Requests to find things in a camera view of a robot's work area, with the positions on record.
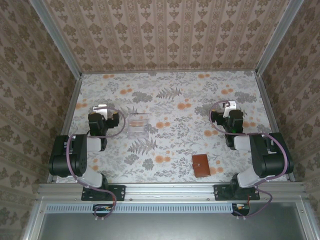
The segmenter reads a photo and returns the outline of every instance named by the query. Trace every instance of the table surface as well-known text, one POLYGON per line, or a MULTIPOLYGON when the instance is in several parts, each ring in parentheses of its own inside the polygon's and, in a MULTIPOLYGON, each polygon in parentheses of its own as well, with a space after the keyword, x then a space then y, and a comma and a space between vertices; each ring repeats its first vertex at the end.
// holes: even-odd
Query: table surface
MULTIPOLYGON (((245 133, 271 132, 253 71, 213 71, 83 75, 69 134, 89 130, 88 114, 98 104, 126 117, 148 113, 148 139, 128 139, 126 126, 108 139, 105 151, 87 154, 88 165, 112 183, 228 182, 252 161, 250 152, 230 150, 224 135, 212 128, 208 112, 220 100, 237 101, 245 133), (192 155, 197 154, 207 154, 211 176, 195 177, 192 155)), ((121 119, 108 134, 122 124, 121 119)))

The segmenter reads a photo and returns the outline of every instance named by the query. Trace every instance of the brown wallet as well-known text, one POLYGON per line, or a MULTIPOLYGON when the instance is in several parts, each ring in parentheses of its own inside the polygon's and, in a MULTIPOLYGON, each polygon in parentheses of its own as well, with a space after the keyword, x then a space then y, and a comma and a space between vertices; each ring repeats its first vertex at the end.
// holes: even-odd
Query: brown wallet
POLYGON ((192 168, 196 178, 211 176, 207 154, 193 155, 192 168))

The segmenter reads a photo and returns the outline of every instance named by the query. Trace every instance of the gray panel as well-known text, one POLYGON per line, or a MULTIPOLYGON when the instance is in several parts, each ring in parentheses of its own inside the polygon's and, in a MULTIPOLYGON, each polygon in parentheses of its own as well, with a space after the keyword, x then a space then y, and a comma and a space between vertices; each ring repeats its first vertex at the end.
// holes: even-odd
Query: gray panel
MULTIPOLYGON (((255 208, 261 204, 252 204, 255 208)), ((252 218, 230 213, 113 214, 95 220, 88 213, 46 214, 41 240, 304 240, 295 203, 272 203, 252 218)))

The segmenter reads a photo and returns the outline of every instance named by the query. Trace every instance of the cable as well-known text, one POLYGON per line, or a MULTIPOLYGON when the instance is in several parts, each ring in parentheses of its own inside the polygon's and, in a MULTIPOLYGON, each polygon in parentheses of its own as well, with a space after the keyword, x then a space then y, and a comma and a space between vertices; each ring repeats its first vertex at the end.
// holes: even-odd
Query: cable
POLYGON ((287 171, 287 168, 288 168, 288 157, 287 157, 287 154, 286 154, 286 151, 285 149, 282 147, 282 145, 280 144, 280 142, 278 142, 273 136, 269 135, 268 133, 265 133, 265 132, 251 132, 251 133, 232 133, 232 132, 226 132, 226 131, 222 131, 220 130, 219 128, 217 128, 214 123, 212 122, 211 120, 211 113, 213 112, 213 109, 216 109, 216 106, 218 104, 221 104, 221 103, 227 103, 229 104, 230 106, 230 102, 227 101, 227 100, 221 100, 221 101, 218 101, 216 102, 215 104, 213 104, 213 106, 211 107, 211 109, 209 110, 209 120, 210 120, 210 123, 211 125, 213 126, 213 128, 215 130, 217 130, 218 132, 222 133, 222 134, 226 134, 226 135, 233 135, 233 136, 248 136, 248 135, 265 135, 267 136, 268 138, 270 138, 278 147, 279 149, 281 150, 282 154, 283 154, 283 160, 284 160, 284 167, 283 167, 283 170, 282 172, 277 175, 277 176, 271 176, 271 177, 267 177, 265 179, 262 179, 261 181, 257 182, 256 184, 254 184, 254 187, 259 191, 259 192, 262 192, 264 194, 267 194, 270 196, 270 199, 269 201, 262 207, 260 208, 257 212, 255 213, 252 213, 252 214, 249 214, 247 216, 243 216, 241 213, 237 212, 237 211, 234 211, 236 214, 239 214, 242 218, 249 218, 249 217, 253 217, 255 216, 256 214, 260 213, 263 209, 265 209, 272 201, 273 199, 273 196, 269 193, 269 192, 266 192, 266 191, 263 191, 261 189, 258 188, 258 185, 262 184, 262 183, 265 183, 269 180, 272 180, 272 179, 277 179, 277 178, 280 178, 281 176, 283 176, 286 171, 287 171))
MULTIPOLYGON (((125 115, 124 115, 121 111, 119 111, 119 110, 117 110, 117 109, 115 109, 115 108, 113 108, 113 107, 99 107, 99 108, 97 108, 97 110, 100 110, 100 109, 108 109, 108 110, 112 110, 112 111, 118 112, 118 113, 123 117, 123 127, 121 128, 121 130, 120 130, 118 133, 113 134, 113 135, 109 135, 109 136, 87 136, 87 137, 88 137, 88 138, 101 138, 101 139, 103 139, 103 138, 112 138, 112 137, 115 137, 115 136, 119 135, 119 134, 125 129, 125 126, 126 126, 126 117, 125 117, 125 115)), ((87 185, 87 184, 85 184, 84 182, 82 182, 81 180, 78 180, 78 177, 75 175, 74 171, 72 170, 72 166, 71 166, 71 162, 70 162, 70 155, 69 155, 70 144, 71 144, 72 138, 73 138, 74 136, 76 136, 76 134, 72 134, 72 135, 68 138, 68 141, 67 141, 67 143, 66 143, 66 163, 67 163, 67 165, 68 165, 70 174, 72 175, 72 177, 74 178, 74 180, 75 180, 76 183, 84 186, 85 188, 90 188, 90 189, 95 190, 95 191, 98 191, 98 192, 108 193, 108 194, 110 194, 110 195, 112 196, 113 204, 112 204, 112 208, 111 208, 111 210, 109 211, 108 214, 106 214, 104 217, 98 217, 97 214, 96 214, 98 208, 96 208, 96 209, 94 210, 94 215, 95 215, 96 218, 101 218, 101 219, 103 218, 103 219, 105 219, 105 218, 109 217, 110 214, 115 210, 116 205, 117 205, 117 197, 116 197, 116 195, 115 195, 113 192, 111 192, 111 191, 109 191, 109 190, 99 189, 99 188, 96 188, 96 187, 94 187, 94 186, 87 185)))

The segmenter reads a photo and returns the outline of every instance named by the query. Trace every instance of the wall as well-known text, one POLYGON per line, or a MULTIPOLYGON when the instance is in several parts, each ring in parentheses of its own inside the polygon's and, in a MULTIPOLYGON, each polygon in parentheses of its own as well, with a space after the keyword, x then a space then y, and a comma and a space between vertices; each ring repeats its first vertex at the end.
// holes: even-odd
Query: wall
POLYGON ((320 216, 320 1, 305 0, 262 75, 280 131, 320 216))
POLYGON ((82 72, 251 69, 289 0, 45 0, 82 72))
POLYGON ((0 239, 18 239, 75 79, 28 1, 0 1, 0 239))

